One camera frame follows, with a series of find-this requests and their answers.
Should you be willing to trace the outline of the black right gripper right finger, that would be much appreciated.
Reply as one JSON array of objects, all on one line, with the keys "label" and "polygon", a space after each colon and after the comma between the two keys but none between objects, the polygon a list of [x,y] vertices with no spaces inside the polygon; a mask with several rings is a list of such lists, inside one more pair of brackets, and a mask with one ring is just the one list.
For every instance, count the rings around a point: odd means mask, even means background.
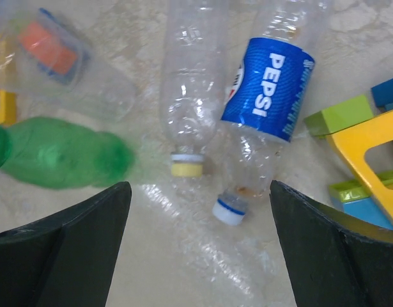
[{"label": "black right gripper right finger", "polygon": [[393,306],[393,230],[276,180],[270,202],[297,306]]}]

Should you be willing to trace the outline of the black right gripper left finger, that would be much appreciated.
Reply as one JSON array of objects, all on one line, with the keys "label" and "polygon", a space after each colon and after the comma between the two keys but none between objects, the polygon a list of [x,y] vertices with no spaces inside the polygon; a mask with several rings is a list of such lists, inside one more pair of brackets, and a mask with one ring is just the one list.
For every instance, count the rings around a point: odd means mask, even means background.
[{"label": "black right gripper left finger", "polygon": [[0,233],[0,306],[105,306],[131,199],[120,182]]}]

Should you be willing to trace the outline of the green plastic bottle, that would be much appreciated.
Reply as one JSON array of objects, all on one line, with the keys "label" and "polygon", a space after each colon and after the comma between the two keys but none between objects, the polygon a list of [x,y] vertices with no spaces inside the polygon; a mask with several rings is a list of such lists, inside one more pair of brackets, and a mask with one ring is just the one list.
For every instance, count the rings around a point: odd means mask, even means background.
[{"label": "green plastic bottle", "polygon": [[134,151],[119,136],[51,117],[0,125],[0,171],[49,189],[108,187],[123,181]]}]

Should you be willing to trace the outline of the Pepsi label clear bottle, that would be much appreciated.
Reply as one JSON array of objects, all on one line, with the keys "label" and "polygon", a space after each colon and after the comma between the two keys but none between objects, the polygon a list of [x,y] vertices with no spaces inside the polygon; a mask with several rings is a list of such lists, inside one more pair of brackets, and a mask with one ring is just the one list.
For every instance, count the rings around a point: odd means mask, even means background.
[{"label": "Pepsi label clear bottle", "polygon": [[224,191],[212,212],[236,226],[265,194],[291,141],[331,1],[263,1],[221,116],[229,133]]}]

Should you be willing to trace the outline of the clear Pocari Sweat bottle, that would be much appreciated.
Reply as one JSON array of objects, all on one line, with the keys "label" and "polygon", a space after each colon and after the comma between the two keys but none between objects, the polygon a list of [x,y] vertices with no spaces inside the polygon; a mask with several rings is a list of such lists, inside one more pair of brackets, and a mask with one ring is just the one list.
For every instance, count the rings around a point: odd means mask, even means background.
[{"label": "clear Pocari Sweat bottle", "polygon": [[117,122],[135,104],[132,81],[50,11],[0,15],[0,88]]}]

